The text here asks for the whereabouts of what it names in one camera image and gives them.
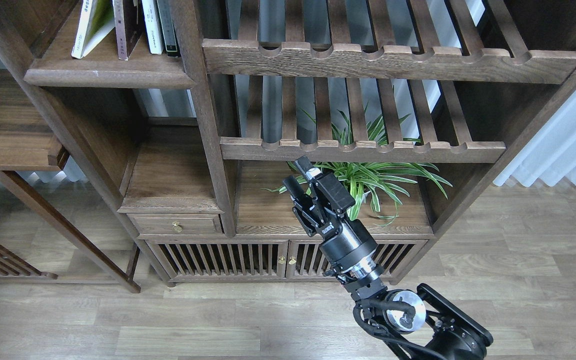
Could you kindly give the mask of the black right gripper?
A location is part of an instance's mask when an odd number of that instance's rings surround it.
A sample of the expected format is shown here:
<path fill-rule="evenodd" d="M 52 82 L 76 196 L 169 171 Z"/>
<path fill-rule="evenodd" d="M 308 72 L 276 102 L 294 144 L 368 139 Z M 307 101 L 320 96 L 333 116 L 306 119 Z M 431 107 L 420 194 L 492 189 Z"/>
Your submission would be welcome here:
<path fill-rule="evenodd" d="M 330 265 L 324 275 L 336 277 L 344 286 L 370 285 L 383 269 L 373 259 L 377 242 L 361 221 L 346 216 L 355 198 L 332 172 L 322 172 L 308 157 L 298 158 L 294 165 L 309 182 L 315 198 L 306 194 L 292 175 L 284 178 L 283 184 L 307 235 L 318 234 L 323 239 L 320 250 Z"/>

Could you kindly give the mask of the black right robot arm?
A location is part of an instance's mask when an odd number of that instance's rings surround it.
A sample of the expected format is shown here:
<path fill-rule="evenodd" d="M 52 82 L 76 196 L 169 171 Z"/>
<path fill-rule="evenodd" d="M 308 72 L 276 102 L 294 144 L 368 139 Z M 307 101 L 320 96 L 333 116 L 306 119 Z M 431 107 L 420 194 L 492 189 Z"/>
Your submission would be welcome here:
<path fill-rule="evenodd" d="M 306 156 L 294 162 L 310 194 L 294 177 L 283 183 L 295 217 L 307 235 L 322 237 L 320 250 L 334 276 L 354 300 L 353 317 L 371 337 L 383 341 L 400 360 L 482 360 L 493 344 L 491 333 L 427 284 L 417 290 L 390 290 L 374 260 L 377 242 L 346 212 L 355 199 L 331 173 Z"/>

